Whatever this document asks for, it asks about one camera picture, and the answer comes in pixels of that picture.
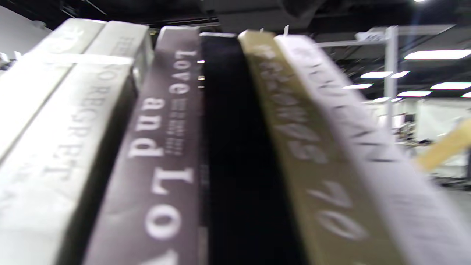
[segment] ceiling light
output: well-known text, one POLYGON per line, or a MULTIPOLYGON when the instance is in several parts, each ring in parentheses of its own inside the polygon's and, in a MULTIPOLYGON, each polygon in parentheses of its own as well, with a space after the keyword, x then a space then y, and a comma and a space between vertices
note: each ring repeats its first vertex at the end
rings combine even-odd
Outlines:
POLYGON ((408 73, 410 73, 410 71, 395 73, 395 74, 391 75, 391 78, 401 78, 401 77, 406 76, 408 73))
POLYGON ((393 72, 369 72, 363 74, 361 78, 384 78, 390 76, 392 73, 393 72))
POLYGON ((467 82, 445 82, 432 86, 430 89, 449 89, 449 90, 459 90, 467 89, 471 87, 471 83, 467 82))
POLYGON ((365 89, 371 87, 373 84, 358 84, 342 87, 343 89, 365 89))
POLYGON ((398 97, 425 97, 432 93, 432 91, 406 91, 398 95, 398 97))
POLYGON ((384 97, 384 98, 377 98, 373 100, 373 102, 386 102, 389 100, 389 97, 384 97))
POLYGON ((407 55, 406 60, 461 59, 471 54, 471 50, 422 50, 407 55))

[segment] ceiling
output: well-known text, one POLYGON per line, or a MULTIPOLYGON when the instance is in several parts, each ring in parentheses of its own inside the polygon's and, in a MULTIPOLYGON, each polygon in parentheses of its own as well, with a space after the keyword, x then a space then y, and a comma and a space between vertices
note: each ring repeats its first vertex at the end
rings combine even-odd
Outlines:
MULTIPOLYGON (((72 16, 147 24, 157 31, 165 25, 198 25, 205 31, 240 33, 264 28, 282 33, 289 25, 290 33, 306 34, 317 42, 354 40, 355 33, 375 26, 454 24, 439 35, 400 37, 399 58, 415 50, 471 49, 471 0, 0 0, 0 5, 51 29, 72 16)), ((354 83, 365 83, 361 74, 381 71, 384 66, 382 45, 325 50, 354 83)), ((411 71, 399 79, 401 91, 429 89, 442 82, 471 82, 471 59, 399 60, 399 69, 411 71)), ((383 94, 382 80, 374 83, 363 90, 371 99, 383 94)))

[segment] book row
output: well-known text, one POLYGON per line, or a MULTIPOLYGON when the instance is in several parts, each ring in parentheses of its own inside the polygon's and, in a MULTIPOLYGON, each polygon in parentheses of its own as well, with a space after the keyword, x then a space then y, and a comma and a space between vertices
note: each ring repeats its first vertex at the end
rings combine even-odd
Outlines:
POLYGON ((310 38, 69 19, 0 79, 0 264, 469 265, 310 38))

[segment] white sign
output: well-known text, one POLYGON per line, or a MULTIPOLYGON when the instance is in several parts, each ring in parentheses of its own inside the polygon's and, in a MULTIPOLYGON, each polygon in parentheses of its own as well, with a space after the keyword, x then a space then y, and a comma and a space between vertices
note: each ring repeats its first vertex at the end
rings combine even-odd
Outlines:
POLYGON ((358 32, 355 38, 357 41, 386 41, 384 32, 358 32))

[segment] white book spine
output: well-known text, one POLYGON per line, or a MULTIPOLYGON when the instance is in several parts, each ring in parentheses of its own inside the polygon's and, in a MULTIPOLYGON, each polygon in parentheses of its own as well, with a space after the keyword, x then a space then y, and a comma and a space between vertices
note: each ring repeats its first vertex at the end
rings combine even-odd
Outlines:
POLYGON ((337 142, 357 168, 411 265, 471 264, 470 235, 454 207, 376 125, 348 78, 305 36, 275 38, 337 142))
MULTIPOLYGON (((134 58, 146 34, 112 21, 84 54, 134 58)), ((99 154, 113 148, 110 120, 123 115, 132 65, 105 63, 76 65, 0 168, 0 264, 57 264, 90 182, 108 178, 99 154)))
POLYGON ((0 161, 73 63, 46 63, 38 54, 82 54, 105 25, 103 21, 68 19, 0 79, 0 161))

